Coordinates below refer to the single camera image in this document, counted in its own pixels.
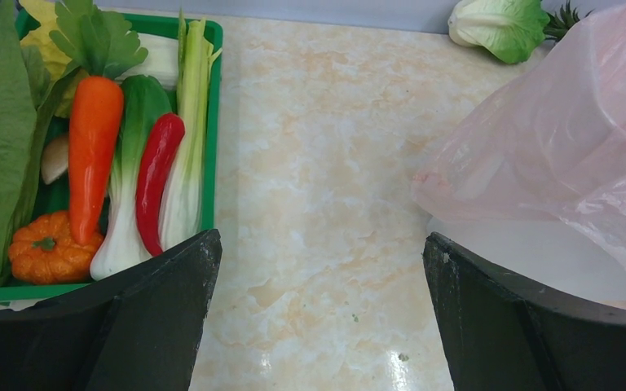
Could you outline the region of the pink plastic bin liner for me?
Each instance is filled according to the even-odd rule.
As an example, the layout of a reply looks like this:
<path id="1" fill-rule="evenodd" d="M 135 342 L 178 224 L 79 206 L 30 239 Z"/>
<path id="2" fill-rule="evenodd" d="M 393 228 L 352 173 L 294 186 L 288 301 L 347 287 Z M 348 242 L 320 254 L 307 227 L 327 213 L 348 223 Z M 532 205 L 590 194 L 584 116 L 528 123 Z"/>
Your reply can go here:
<path id="1" fill-rule="evenodd" d="M 626 270 L 626 4 L 580 21 L 480 103 L 412 196 L 443 222 L 562 222 Z"/>

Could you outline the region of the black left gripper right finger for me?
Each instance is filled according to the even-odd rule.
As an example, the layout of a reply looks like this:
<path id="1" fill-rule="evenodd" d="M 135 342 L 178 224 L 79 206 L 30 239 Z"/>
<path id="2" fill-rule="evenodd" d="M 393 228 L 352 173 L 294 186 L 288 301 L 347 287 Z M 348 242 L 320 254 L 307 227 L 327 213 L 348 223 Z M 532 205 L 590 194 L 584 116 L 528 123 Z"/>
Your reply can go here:
<path id="1" fill-rule="evenodd" d="M 626 310 L 558 291 L 439 233 L 422 254 L 457 390 L 626 390 Z"/>

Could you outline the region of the white trash bin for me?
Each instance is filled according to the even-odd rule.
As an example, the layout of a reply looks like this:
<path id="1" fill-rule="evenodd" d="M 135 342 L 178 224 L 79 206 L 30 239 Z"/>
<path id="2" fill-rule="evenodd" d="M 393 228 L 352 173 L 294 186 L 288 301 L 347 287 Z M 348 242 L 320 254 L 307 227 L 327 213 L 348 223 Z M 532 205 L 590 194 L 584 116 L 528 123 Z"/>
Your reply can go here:
<path id="1" fill-rule="evenodd" d="M 432 217 L 427 231 L 559 291 L 591 301 L 626 301 L 626 270 L 562 222 L 443 222 Z"/>

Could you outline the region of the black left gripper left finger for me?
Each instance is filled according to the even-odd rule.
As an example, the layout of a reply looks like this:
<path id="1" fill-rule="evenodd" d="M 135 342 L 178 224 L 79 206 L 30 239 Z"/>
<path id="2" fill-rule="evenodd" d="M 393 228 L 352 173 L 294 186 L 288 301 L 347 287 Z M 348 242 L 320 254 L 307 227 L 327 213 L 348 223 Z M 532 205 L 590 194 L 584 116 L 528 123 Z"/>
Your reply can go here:
<path id="1" fill-rule="evenodd" d="M 186 390 L 222 256 L 202 231 L 122 272 L 0 310 L 0 390 Z"/>

